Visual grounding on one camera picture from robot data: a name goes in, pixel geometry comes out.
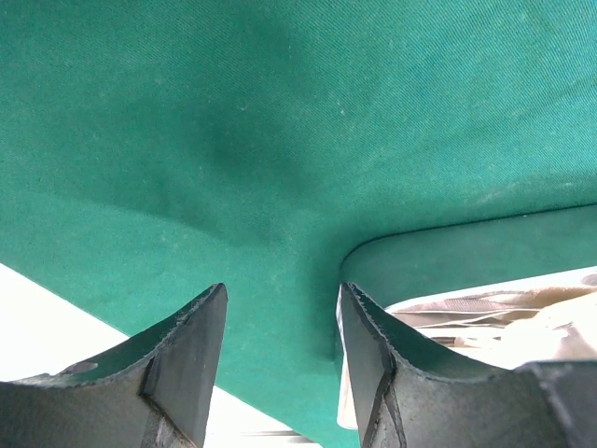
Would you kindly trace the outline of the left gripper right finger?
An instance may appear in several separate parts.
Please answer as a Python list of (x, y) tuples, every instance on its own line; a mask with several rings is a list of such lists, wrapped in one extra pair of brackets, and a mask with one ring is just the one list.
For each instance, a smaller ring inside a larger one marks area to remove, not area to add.
[(338, 306), (361, 446), (595, 446), (595, 362), (504, 370), (433, 342), (353, 283)]

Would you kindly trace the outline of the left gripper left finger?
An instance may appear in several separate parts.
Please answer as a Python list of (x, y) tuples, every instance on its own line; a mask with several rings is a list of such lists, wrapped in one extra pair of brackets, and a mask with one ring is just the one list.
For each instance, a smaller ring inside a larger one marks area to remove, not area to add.
[(173, 315), (55, 374), (1, 384), (4, 447), (202, 447), (228, 294), (214, 284)]

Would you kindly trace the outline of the green surgical drape cloth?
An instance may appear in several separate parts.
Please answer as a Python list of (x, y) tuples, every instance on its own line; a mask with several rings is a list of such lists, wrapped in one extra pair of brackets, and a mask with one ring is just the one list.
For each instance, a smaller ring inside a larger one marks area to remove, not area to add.
[(5, 1), (1, 260), (129, 333), (214, 283), (218, 385), (325, 447), (336, 299), (596, 261), (592, 1)]

